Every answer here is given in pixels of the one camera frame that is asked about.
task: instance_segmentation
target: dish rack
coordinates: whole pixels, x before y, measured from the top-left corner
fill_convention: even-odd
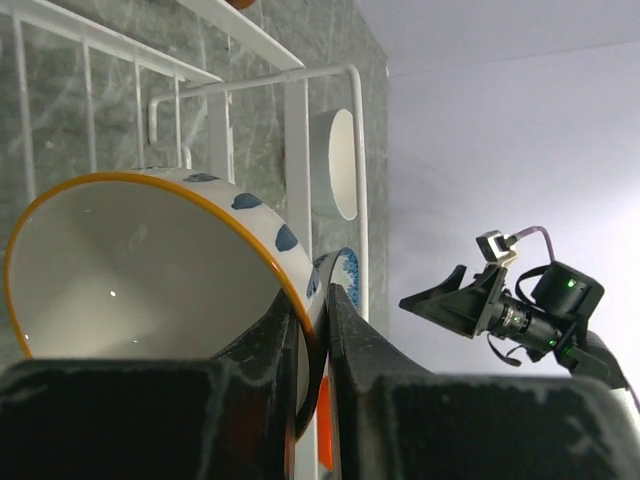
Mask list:
[[[345,75],[350,80],[354,118],[357,204],[360,230],[360,305],[363,318],[369,315],[369,242],[367,222],[367,184],[363,124],[362,87],[358,70],[353,65],[306,68],[291,52],[267,35],[224,0],[178,0],[202,19],[217,27],[271,63],[280,73],[240,81],[224,82],[220,77],[161,53],[147,45],[123,36],[87,18],[52,4],[47,0],[0,0],[0,14],[12,21],[16,73],[19,81],[20,122],[26,196],[29,202],[37,191],[29,88],[25,59],[23,25],[28,24],[57,34],[82,46],[88,166],[98,169],[96,129],[92,97],[91,54],[99,51],[131,64],[135,78],[137,165],[145,166],[145,144],[163,148],[158,136],[158,106],[173,102],[175,115],[175,161],[178,166],[192,167],[191,151],[182,141],[180,104],[182,99],[206,99],[209,173],[234,183],[233,132],[229,122],[232,92],[259,86],[284,84],[285,93],[285,177],[287,186],[286,220],[309,257],[313,259],[311,241],[311,182],[309,165],[309,100],[308,80]],[[173,89],[153,97],[143,105],[140,69],[148,69],[173,80]],[[148,134],[145,133],[145,122]],[[316,478],[317,460],[315,428],[309,429],[296,448],[298,478]]]

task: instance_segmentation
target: brown object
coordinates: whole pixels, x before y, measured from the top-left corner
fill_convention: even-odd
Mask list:
[[[243,8],[250,7],[256,0],[227,0],[227,3],[232,7],[242,10]]]

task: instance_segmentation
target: patterned bowl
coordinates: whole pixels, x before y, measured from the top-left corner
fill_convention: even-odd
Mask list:
[[[356,252],[344,247],[318,257],[313,264],[320,272],[323,285],[341,285],[349,295],[351,303],[360,310],[360,269]]]
[[[313,412],[324,286],[284,221],[237,186],[177,168],[80,176],[29,205],[6,258],[27,357],[209,358],[283,289],[302,331],[297,406]]]

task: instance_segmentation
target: orange rim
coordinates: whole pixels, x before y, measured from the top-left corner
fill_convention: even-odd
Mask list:
[[[18,219],[18,222],[16,223],[13,232],[11,233],[11,237],[9,237],[9,244],[7,246],[7,252],[5,256],[4,293],[5,298],[7,299],[9,320],[11,321],[11,325],[13,326],[16,336],[18,337],[20,347],[22,348],[22,351],[27,358],[33,358],[33,355],[31,354],[29,345],[25,341],[24,334],[22,333],[22,328],[20,328],[20,324],[18,323],[15,308],[13,306],[13,301],[11,299],[11,289],[9,286],[9,267],[11,264],[11,257],[18,235],[20,234],[20,231],[22,230],[22,227],[24,226],[27,219],[38,209],[38,207],[40,207],[47,200],[70,188],[95,182],[128,182],[160,188],[166,192],[173,193],[174,195],[182,197],[197,205],[198,207],[204,209],[214,217],[224,222],[238,235],[240,235],[240,237],[245,240],[251,246],[251,248],[253,248],[258,253],[258,255],[260,255],[260,257],[262,257],[262,259],[269,265],[269,268],[280,282],[280,285],[282,285],[283,290],[285,291],[287,297],[293,305],[293,309],[300,322],[300,327],[302,328],[304,340],[307,345],[307,353],[309,356],[309,386],[312,385],[311,375],[313,371],[313,365],[315,364],[313,359],[316,358],[319,352],[318,341],[313,331],[313,324],[311,323],[311,319],[309,318],[309,315],[304,307],[304,303],[302,302],[302,299],[293,286],[293,283],[291,283],[291,280],[289,280],[289,277],[287,277],[287,274],[284,272],[273,254],[269,252],[269,250],[244,225],[242,225],[232,215],[225,212],[219,206],[215,205],[209,200],[206,200],[204,197],[198,195],[197,193],[189,190],[186,187],[182,187],[176,183],[164,180],[162,178],[153,177],[150,175],[142,175],[140,173],[101,172],[90,173],[87,175],[81,175],[79,177],[72,178],[71,180],[67,180],[60,185],[57,185],[56,187],[48,190],[47,192],[36,198]],[[305,396],[305,403],[307,403],[308,397],[309,392],[307,391],[307,394]]]

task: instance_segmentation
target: red object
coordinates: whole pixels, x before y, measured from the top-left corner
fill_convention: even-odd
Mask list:
[[[331,399],[329,398],[329,377],[324,377],[318,394],[318,460],[329,471],[333,471],[331,450]]]

